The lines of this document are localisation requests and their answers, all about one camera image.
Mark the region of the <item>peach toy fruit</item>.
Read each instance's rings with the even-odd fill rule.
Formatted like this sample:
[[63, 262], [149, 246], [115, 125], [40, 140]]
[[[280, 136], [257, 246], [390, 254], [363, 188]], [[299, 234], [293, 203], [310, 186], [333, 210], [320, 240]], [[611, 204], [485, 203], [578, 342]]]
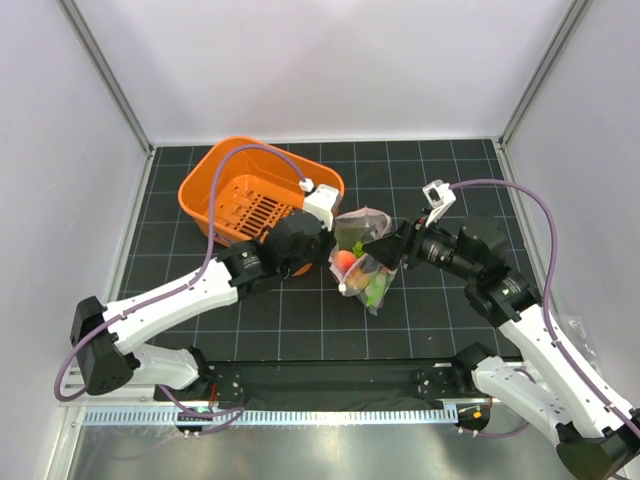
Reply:
[[342, 274], [346, 273], [357, 261], [355, 254], [349, 250], [339, 250], [333, 259], [335, 267]]

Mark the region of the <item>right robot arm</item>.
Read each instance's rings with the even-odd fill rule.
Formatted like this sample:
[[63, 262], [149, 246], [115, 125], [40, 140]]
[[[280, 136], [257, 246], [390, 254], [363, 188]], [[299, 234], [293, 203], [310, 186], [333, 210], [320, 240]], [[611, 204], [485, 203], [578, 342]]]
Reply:
[[419, 218], [363, 250], [386, 267], [425, 263], [463, 280], [471, 308], [519, 349], [540, 379], [520, 376], [476, 343], [453, 357], [453, 389], [504, 403], [551, 442], [574, 478], [610, 479], [639, 455], [639, 411], [566, 336], [537, 286], [510, 267], [506, 242], [492, 219], [468, 217], [452, 234]]

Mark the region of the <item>yellow orange toy fruit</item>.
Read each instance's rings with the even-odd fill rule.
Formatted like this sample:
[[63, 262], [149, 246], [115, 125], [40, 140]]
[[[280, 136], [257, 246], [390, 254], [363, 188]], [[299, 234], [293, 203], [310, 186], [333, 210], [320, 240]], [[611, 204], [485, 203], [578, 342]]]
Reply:
[[356, 269], [345, 278], [346, 287], [350, 291], [361, 291], [368, 286], [370, 278], [370, 273]]

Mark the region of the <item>long green toy vegetable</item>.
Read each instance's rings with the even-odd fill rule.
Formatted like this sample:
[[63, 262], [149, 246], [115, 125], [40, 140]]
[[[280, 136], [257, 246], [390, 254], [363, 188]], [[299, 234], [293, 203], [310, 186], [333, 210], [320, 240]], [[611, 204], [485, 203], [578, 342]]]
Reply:
[[388, 271], [372, 274], [364, 289], [365, 306], [369, 309], [379, 308], [392, 281], [393, 275]]

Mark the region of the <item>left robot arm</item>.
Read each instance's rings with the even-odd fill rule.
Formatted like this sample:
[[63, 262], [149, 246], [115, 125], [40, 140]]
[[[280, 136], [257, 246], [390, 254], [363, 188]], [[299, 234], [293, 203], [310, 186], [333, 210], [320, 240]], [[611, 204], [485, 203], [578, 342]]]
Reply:
[[143, 294], [108, 304], [94, 296], [81, 300], [70, 342], [83, 392], [99, 396], [133, 382], [163, 385], [190, 400], [204, 398], [212, 377], [201, 352], [156, 347], [149, 339], [326, 263], [334, 245], [331, 214], [296, 210], [268, 228], [263, 239], [237, 242], [194, 272]]

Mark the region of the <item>pink dotted zip bag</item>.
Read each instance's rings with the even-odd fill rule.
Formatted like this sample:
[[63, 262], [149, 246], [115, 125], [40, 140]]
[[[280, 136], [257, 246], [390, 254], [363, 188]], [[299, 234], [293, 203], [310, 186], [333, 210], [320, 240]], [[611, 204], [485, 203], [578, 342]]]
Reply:
[[335, 267], [333, 257], [339, 250], [352, 251], [352, 247], [357, 241], [373, 241], [389, 233], [392, 227], [391, 217], [380, 210], [364, 207], [339, 215], [334, 219], [334, 227], [336, 245], [331, 251], [329, 257], [329, 270], [337, 283], [338, 291], [344, 297], [357, 298], [370, 314], [376, 315], [378, 310], [384, 304], [384, 298], [379, 308], [367, 308], [364, 300], [364, 289], [361, 291], [348, 290], [345, 278], [352, 271], [360, 269], [364, 272], [370, 273], [371, 275], [382, 271], [388, 271], [393, 275], [394, 281], [397, 271], [386, 269], [369, 255], [364, 255], [361, 258], [357, 258], [355, 264], [346, 273], [342, 274]]

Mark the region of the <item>small green toy vegetable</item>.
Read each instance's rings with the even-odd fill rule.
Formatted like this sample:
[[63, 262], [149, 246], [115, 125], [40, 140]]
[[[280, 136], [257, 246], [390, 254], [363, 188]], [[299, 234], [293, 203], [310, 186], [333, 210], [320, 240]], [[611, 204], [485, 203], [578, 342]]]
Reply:
[[376, 255], [379, 250], [379, 241], [357, 241], [352, 247], [352, 253], [357, 257], [361, 258], [364, 255]]

